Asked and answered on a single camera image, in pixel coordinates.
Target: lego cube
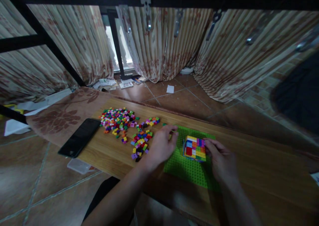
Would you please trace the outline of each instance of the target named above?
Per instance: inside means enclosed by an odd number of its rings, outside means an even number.
[[[182,155],[198,162],[206,161],[206,151],[203,140],[187,136],[183,146]]]

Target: table top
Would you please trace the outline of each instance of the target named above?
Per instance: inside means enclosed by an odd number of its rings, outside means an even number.
[[[104,109],[110,107],[126,107],[134,111],[140,121],[159,117],[160,124],[151,127],[155,134],[162,123],[167,123],[216,136],[236,154],[240,182],[265,225],[315,224],[319,214],[318,186],[290,147],[121,99],[109,99],[92,117],[98,119]],[[116,139],[103,131],[103,127],[98,129],[78,158],[121,179],[138,164],[131,158],[133,146],[130,144],[137,129],[129,128],[127,144],[121,142],[121,137]],[[152,174],[143,191],[199,222],[219,225],[225,217],[221,195],[164,173],[163,164]]]

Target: green lego brick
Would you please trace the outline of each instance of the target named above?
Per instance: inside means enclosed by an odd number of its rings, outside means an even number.
[[[186,136],[189,135],[200,139],[211,138],[214,140],[216,139],[215,136],[183,126],[178,126],[177,131],[179,135],[176,148],[172,156],[165,162],[164,172],[212,191],[220,192],[220,186],[213,176],[211,160],[208,156],[206,156],[206,162],[202,163],[182,156],[183,141]]]

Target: hand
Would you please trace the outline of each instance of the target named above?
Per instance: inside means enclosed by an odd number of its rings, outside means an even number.
[[[155,167],[167,160],[173,153],[176,147],[178,132],[174,132],[171,139],[169,139],[169,135],[172,130],[177,130],[177,128],[177,126],[166,125],[156,132],[147,155]]]
[[[208,149],[206,153],[212,159],[212,169],[215,179],[227,188],[237,187],[239,179],[235,155],[216,140],[208,138],[204,140]]]

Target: black smartphone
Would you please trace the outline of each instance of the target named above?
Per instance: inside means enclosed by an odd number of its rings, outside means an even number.
[[[87,118],[58,151],[58,154],[71,158],[79,156],[84,147],[89,143],[101,121]]]

